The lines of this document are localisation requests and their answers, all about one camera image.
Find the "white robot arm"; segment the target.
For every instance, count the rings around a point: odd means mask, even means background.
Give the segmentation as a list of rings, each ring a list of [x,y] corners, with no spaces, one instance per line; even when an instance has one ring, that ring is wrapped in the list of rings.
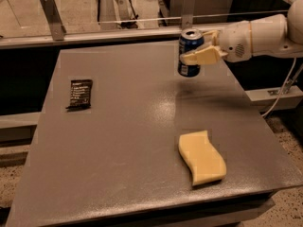
[[[303,57],[303,0],[295,0],[286,16],[277,14],[241,21],[203,34],[205,42],[180,55],[187,66],[209,65],[220,59],[248,61],[252,57]]]

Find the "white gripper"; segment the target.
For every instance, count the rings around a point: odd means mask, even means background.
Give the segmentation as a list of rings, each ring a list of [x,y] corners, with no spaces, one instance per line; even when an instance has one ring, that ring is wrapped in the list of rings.
[[[248,21],[230,24],[221,32],[209,30],[203,33],[203,37],[205,44],[210,46],[182,54],[180,61],[183,64],[215,64],[222,57],[225,61],[239,62],[248,61],[252,57],[251,25]]]

